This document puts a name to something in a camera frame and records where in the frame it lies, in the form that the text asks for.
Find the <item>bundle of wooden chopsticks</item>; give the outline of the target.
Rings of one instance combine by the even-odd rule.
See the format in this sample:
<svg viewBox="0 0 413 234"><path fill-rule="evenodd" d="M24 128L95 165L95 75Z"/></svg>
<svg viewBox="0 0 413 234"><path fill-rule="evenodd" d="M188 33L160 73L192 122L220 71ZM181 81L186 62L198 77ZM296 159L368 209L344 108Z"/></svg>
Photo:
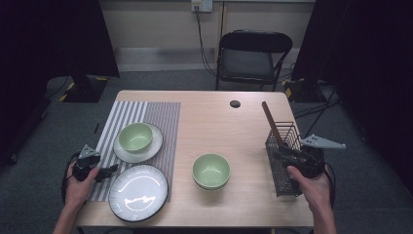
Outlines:
<svg viewBox="0 0 413 234"><path fill-rule="evenodd" d="M262 101L261 105L262 105L263 111L264 111L264 113L265 113L265 116L266 116L266 118L267 118L267 121L268 121L268 123L269 123L269 125L270 125L270 127L271 127L272 133L273 133L273 135L274 135L274 137L275 137L275 139L276 139L276 143L278 144L278 146L283 145L283 141L282 141L281 135L280 135L280 133L279 133L279 131L278 131L276 122L275 122L274 119L273 119L272 113L271 113L271 111L270 111L270 109L269 109L269 107L268 107L268 105L267 105L267 102L266 102L266 101Z"/></svg>

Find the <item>green ceramic bowl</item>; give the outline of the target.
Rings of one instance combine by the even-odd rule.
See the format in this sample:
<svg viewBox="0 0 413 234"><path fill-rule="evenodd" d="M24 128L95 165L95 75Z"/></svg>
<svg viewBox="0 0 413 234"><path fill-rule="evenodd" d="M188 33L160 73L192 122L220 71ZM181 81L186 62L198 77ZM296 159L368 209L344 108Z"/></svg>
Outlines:
<svg viewBox="0 0 413 234"><path fill-rule="evenodd" d="M118 134L120 146L129 152L135 152L148 146L152 138L152 129L145 123L129 124Z"/></svg>
<svg viewBox="0 0 413 234"><path fill-rule="evenodd" d="M228 161L219 154L208 153L198 157L192 168L195 182L213 185L227 183L231 174Z"/></svg>
<svg viewBox="0 0 413 234"><path fill-rule="evenodd" d="M206 190L206 191L216 191L216 190L219 190L219 189L223 188L226 185L226 183L205 185L205 184L201 184L201 183L197 183L197 182L196 182L196 184L200 188L202 188L203 190Z"/></svg>

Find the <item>black wire cutlery basket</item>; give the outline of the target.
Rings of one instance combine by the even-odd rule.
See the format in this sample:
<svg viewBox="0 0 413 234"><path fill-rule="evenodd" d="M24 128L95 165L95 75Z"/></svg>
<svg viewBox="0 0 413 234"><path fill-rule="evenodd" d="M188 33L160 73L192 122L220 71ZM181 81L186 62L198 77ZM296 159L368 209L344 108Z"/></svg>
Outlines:
<svg viewBox="0 0 413 234"><path fill-rule="evenodd" d="M289 148L295 150L300 149L300 136L293 122L277 122L276 127L284 145L287 145ZM283 166L279 146L277 144L276 137L272 132L269 132L265 146L277 196L299 196L301 194L301 190L299 189L298 182Z"/></svg>

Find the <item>person's right hand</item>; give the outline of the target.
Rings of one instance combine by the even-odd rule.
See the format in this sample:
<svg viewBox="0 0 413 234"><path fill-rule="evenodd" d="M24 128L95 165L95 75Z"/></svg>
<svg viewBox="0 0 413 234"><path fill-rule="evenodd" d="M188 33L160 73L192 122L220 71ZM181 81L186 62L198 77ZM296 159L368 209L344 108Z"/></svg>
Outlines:
<svg viewBox="0 0 413 234"><path fill-rule="evenodd" d="M311 212L318 216L331 215L330 187L326 175L321 174L316 178L306 178L293 166L288 166L287 170L298 181Z"/></svg>

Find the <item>white plate dark rim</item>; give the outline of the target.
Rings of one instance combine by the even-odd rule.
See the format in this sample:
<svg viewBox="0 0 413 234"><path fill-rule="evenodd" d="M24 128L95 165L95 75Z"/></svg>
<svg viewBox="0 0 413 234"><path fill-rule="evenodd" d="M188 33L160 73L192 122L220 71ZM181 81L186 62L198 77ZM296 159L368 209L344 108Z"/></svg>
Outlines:
<svg viewBox="0 0 413 234"><path fill-rule="evenodd" d="M141 150L135 152L124 150L119 144L118 136L115 137L113 150L119 159L127 163L140 163L149 160L158 153L163 145L163 134L158 127L152 124L147 125L152 129L153 138L151 143Z"/></svg>
<svg viewBox="0 0 413 234"><path fill-rule="evenodd" d="M149 165L138 165L121 173L110 188L108 203L119 219L136 222L150 218L169 195L166 176Z"/></svg>

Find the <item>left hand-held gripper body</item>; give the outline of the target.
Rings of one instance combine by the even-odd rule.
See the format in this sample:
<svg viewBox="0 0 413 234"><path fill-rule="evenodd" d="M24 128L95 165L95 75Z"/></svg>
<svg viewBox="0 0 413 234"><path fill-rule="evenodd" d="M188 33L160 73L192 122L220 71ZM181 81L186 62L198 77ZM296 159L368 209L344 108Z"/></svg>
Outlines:
<svg viewBox="0 0 413 234"><path fill-rule="evenodd" d="M100 154L86 144L77 157L75 165L72 169L72 175L77 180L84 181L99 161Z"/></svg>

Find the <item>white wall socket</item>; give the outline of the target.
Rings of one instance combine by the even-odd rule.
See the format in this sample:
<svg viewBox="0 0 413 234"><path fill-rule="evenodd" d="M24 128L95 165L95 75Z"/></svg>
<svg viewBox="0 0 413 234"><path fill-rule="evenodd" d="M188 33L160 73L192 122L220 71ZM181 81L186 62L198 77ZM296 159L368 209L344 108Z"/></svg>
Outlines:
<svg viewBox="0 0 413 234"><path fill-rule="evenodd" d="M191 11L211 13L213 11L213 0L191 0Z"/></svg>

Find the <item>person's left hand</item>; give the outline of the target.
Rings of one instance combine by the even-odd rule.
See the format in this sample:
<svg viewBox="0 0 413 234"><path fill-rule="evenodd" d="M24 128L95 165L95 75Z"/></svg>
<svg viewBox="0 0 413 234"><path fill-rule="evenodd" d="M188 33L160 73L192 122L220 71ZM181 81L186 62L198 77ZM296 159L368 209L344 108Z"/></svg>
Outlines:
<svg viewBox="0 0 413 234"><path fill-rule="evenodd" d="M83 181L79 181L73 176L73 168L74 165L71 164L67 171L64 206L72 211L79 211L90 194L91 187L99 172L99 168L93 168L89 172L87 178Z"/></svg>

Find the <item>black folding chair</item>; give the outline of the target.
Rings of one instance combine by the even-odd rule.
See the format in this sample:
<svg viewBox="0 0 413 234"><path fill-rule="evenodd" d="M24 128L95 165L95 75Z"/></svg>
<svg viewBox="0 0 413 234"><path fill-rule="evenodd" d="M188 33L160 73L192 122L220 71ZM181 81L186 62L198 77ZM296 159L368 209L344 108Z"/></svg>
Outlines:
<svg viewBox="0 0 413 234"><path fill-rule="evenodd" d="M271 85L276 89L283 61L292 49L286 34L260 30L234 30L219 41L215 89L221 81Z"/></svg>

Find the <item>dark curtain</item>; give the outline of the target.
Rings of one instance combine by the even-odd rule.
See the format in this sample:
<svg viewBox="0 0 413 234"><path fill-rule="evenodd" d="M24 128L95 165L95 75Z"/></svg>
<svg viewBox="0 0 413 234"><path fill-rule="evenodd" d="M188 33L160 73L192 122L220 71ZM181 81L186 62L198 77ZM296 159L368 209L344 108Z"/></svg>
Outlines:
<svg viewBox="0 0 413 234"><path fill-rule="evenodd" d="M50 103L56 77L117 77L99 0L0 0L0 165Z"/></svg>
<svg viewBox="0 0 413 234"><path fill-rule="evenodd" d="M292 78L335 85L413 194L413 0L316 0Z"/></svg>

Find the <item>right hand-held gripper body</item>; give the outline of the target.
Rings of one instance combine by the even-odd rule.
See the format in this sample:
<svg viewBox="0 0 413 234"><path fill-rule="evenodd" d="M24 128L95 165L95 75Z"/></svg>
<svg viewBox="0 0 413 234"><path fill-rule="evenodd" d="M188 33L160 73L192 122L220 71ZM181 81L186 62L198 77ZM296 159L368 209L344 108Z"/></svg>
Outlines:
<svg viewBox="0 0 413 234"><path fill-rule="evenodd" d="M311 135L300 140L301 146L294 150L297 159L297 168L306 178L315 178L325 169L324 149L345 149L345 143L338 143L330 139Z"/></svg>

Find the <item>black stand base yellow tape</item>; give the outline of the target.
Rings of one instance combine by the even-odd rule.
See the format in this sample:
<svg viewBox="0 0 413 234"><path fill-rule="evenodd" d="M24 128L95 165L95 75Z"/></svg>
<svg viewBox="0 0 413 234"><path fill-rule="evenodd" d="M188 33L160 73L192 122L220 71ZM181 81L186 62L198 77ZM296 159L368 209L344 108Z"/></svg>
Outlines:
<svg viewBox="0 0 413 234"><path fill-rule="evenodd" d="M310 83L305 79L284 80L282 81L282 87L287 99L294 103L327 103L332 100L336 93L335 87L324 81Z"/></svg>
<svg viewBox="0 0 413 234"><path fill-rule="evenodd" d="M106 78L74 76L73 82L59 99L62 102L97 103L108 83Z"/></svg>

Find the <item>grey white striped placemat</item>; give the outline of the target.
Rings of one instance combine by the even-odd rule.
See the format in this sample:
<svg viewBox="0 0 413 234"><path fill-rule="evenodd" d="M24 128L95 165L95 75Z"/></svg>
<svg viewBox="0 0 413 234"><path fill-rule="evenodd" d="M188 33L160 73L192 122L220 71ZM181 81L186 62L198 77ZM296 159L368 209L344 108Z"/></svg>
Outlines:
<svg viewBox="0 0 413 234"><path fill-rule="evenodd" d="M115 101L97 143L96 151L100 153L98 165L101 168L118 165L118 170L110 178L93 186L89 200L107 201L114 180L123 171L142 163L161 170L167 178L169 191L171 191L179 115L179 102ZM161 131L163 136L161 148L142 163L124 162L115 154L115 138L125 126L138 122L151 124Z"/></svg>

